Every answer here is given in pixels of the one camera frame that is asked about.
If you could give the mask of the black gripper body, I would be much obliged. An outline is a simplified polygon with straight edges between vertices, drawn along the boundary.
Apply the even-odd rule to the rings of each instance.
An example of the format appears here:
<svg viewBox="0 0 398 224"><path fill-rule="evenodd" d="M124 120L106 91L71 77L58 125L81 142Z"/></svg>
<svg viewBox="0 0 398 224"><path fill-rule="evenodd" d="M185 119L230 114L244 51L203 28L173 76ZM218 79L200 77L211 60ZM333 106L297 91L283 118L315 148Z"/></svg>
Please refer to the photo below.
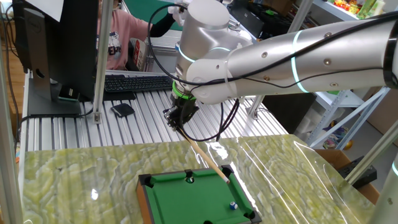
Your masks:
<svg viewBox="0 0 398 224"><path fill-rule="evenodd" d="M179 116L181 114L195 114L199 107L196 104L195 99L185 99L181 96L171 95L172 107L177 107L179 110Z"/></svg>

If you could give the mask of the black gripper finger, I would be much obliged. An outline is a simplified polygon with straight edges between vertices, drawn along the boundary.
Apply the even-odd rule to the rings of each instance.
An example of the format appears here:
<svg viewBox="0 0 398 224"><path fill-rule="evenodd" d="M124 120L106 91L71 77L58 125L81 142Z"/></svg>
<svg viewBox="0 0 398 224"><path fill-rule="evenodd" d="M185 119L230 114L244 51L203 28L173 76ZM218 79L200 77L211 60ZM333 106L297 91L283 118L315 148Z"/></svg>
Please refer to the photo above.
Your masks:
<svg viewBox="0 0 398 224"><path fill-rule="evenodd" d="M173 130L176 130L179 126L179 110L177 107L171 107L163 110L164 118L167 120L167 124Z"/></svg>
<svg viewBox="0 0 398 224"><path fill-rule="evenodd" d="M193 114L181 114L178 117L178 126L179 128L184 127L186 123L188 123L193 117Z"/></svg>

